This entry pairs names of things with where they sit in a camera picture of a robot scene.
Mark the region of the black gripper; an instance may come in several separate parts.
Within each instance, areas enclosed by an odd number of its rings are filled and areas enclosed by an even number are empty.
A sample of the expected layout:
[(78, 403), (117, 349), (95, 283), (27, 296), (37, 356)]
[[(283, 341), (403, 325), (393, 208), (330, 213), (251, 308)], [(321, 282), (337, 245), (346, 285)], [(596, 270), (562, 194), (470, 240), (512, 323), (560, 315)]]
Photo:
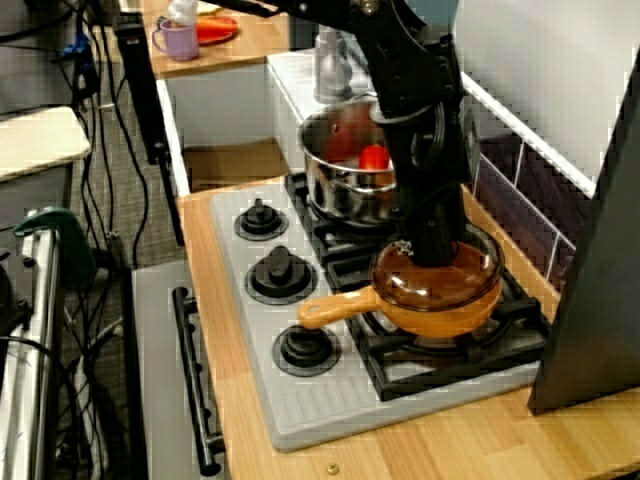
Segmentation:
[[(450, 265), (464, 238), (466, 216), (461, 198), (444, 196), (471, 180), (474, 165), (474, 127), (465, 125), (464, 103), (441, 101), (396, 117), (375, 103), (372, 120), (383, 129), (394, 164), (391, 212), (401, 214), (398, 231), (411, 244), (411, 261)], [(434, 210), (424, 208), (435, 203)]]

